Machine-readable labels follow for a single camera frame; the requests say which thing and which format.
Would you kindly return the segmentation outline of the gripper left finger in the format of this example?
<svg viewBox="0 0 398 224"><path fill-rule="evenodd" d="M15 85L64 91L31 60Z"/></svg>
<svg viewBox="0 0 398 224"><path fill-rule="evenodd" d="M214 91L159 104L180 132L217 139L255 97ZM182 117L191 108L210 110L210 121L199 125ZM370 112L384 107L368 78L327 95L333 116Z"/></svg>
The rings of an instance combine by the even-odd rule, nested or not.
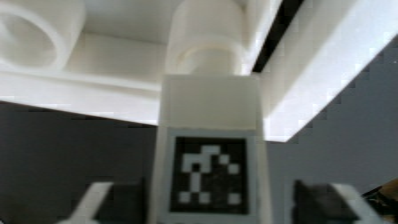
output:
<svg viewBox="0 0 398 224"><path fill-rule="evenodd" d="M146 224L144 182L95 182L57 224Z"/></svg>

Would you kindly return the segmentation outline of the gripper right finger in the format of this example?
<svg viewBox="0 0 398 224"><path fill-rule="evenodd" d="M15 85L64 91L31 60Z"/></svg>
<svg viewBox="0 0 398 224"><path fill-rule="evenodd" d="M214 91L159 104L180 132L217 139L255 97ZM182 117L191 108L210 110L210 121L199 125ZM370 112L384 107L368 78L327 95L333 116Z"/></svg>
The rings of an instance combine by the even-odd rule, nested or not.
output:
<svg viewBox="0 0 398 224"><path fill-rule="evenodd" d="M292 224L386 224L356 188L347 184L294 185Z"/></svg>

